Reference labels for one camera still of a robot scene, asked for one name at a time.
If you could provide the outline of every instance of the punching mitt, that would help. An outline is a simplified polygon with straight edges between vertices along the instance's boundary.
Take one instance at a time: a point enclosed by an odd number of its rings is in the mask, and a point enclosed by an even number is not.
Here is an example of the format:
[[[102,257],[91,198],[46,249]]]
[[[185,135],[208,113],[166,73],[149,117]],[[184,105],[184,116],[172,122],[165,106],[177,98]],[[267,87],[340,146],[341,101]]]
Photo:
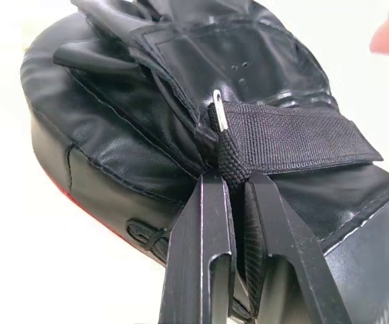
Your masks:
[[[56,185],[165,265],[198,178],[218,169],[237,247],[230,315],[248,323],[267,269],[262,226],[240,210],[255,199],[247,178],[267,175],[314,234],[352,322],[375,323],[389,305],[389,173],[307,47],[251,0],[72,3],[21,70],[34,152]],[[291,287],[274,323],[305,323]]]

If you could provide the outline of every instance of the black nylon webbing strap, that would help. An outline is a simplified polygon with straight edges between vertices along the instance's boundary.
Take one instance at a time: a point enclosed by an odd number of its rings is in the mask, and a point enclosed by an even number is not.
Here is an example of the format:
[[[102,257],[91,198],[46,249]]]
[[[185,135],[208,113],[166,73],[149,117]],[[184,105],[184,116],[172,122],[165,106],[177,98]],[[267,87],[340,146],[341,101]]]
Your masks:
[[[231,191],[253,172],[289,173],[382,161],[356,125],[330,108],[223,103],[218,164]],[[209,108],[216,122],[214,105]]]

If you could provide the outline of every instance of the black leather padding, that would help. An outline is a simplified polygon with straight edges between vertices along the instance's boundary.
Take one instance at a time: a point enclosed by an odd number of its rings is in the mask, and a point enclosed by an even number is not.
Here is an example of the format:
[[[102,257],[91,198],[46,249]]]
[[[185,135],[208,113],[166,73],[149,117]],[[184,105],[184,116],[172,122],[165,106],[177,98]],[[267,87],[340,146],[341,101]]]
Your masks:
[[[143,97],[142,87],[131,79],[123,83],[53,63],[53,53],[62,44],[97,37],[85,17],[75,13],[44,31],[28,50],[22,86],[32,112],[34,152],[64,191],[142,250],[139,240],[127,233],[127,222],[141,219],[157,230],[170,226],[207,164],[200,161],[197,151],[189,156],[192,165],[179,159],[195,146],[188,135],[160,133],[163,138],[187,139],[187,145],[178,140],[172,143],[180,149],[175,153],[170,146],[158,145],[160,136],[154,138],[140,129],[142,120],[154,130],[153,115],[137,121],[131,118],[125,107],[136,103],[130,106],[133,113],[158,111],[160,117],[166,113],[163,119],[183,133],[150,83]],[[129,95],[118,92],[122,86]],[[155,105],[155,98],[160,98],[160,105]],[[328,253],[338,286],[345,286],[341,288],[345,301],[363,313],[352,316],[371,316],[367,310],[389,299],[389,173],[365,164],[272,179]],[[236,224],[235,230],[241,227]],[[143,252],[162,263],[157,255]],[[363,289],[369,285],[379,288],[371,287],[366,290],[370,296],[364,296]],[[248,309],[246,302],[241,304]]]

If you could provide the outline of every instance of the white background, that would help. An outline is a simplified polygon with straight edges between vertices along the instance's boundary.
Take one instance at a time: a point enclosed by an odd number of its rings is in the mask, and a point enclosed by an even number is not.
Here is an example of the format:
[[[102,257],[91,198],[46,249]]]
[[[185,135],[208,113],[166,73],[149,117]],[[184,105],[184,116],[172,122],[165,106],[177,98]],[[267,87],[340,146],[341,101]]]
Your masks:
[[[264,3],[313,51],[389,171],[389,58],[368,50],[389,0]],[[0,1],[0,323],[153,324],[164,269],[60,194],[32,153],[21,47],[73,10]]]

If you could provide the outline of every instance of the black plastic tool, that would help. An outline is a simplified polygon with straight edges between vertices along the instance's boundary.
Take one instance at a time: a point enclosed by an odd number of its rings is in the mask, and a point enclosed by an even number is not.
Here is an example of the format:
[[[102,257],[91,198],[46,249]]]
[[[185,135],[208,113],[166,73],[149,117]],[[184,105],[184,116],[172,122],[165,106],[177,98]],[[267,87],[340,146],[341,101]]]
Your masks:
[[[171,232],[159,324],[226,323],[235,237],[225,181],[205,173]]]
[[[266,285],[277,267],[294,268],[311,323],[352,323],[317,238],[268,176],[252,173],[245,183],[244,218],[247,285],[257,323],[276,314]]]

